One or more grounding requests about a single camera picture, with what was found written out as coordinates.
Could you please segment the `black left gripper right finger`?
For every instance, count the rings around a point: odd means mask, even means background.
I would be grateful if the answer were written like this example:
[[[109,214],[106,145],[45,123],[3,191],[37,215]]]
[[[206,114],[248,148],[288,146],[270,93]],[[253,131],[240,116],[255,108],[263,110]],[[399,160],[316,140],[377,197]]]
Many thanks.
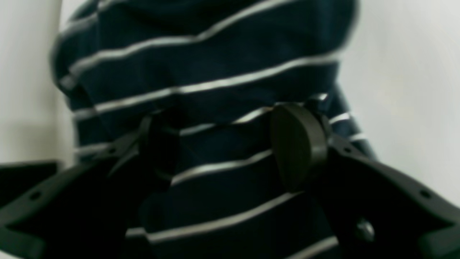
[[[298,104],[275,107],[270,138],[289,193],[308,191],[348,259],[458,259],[459,208],[412,177],[367,158]]]

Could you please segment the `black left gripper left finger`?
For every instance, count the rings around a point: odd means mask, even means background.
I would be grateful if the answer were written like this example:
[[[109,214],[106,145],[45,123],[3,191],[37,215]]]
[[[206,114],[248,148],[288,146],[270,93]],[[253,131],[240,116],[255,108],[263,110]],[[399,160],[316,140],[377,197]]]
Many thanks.
[[[180,131],[146,115],[92,160],[58,173],[1,209],[1,251],[20,259],[118,259],[131,216],[171,186]]]

